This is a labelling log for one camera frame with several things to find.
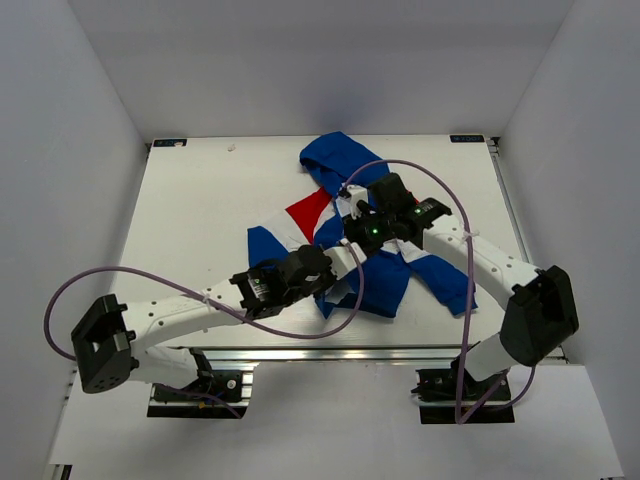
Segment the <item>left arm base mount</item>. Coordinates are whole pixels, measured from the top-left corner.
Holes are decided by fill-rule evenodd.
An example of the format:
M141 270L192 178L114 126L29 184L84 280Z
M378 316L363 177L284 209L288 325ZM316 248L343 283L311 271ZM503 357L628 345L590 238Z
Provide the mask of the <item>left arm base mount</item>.
M214 363L211 377L186 388L152 386L148 418L230 419L244 417L252 396L256 364Z

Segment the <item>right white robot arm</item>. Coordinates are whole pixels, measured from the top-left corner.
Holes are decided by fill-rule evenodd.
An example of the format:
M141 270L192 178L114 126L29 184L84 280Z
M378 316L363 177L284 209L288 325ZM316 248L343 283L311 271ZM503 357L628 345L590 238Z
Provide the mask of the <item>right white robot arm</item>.
M343 219L347 239L373 254L390 240L408 243L466 270L504 311L497 333L471 346L451 364L461 397L484 391L488 379L516 365L536 366L579 328L569 275L518 260L472 236L451 209L434 198L417 201L396 173L367 188L347 186Z

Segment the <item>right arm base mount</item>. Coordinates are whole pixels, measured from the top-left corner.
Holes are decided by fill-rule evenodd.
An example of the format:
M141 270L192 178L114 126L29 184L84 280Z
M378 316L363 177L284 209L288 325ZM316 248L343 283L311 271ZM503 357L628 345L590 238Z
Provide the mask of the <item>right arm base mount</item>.
M422 425L453 425L455 423L456 374L451 369L419 369L417 383L411 395L419 406ZM500 374L481 382L465 379L462 387L461 415L496 383L492 395L467 420L467 424L513 424L515 415L509 383Z

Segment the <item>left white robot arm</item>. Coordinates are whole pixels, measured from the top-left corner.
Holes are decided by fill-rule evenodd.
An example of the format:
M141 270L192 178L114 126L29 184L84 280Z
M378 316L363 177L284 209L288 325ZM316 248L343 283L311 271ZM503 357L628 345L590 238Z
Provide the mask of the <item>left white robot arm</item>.
M193 350L167 341L243 320L275 317L336 281L334 261L319 247L304 245L282 260L268 260L230 279L187 294L125 304L113 294L98 298L71 334L81 385L103 393L131 381L165 383L199 399L211 374Z

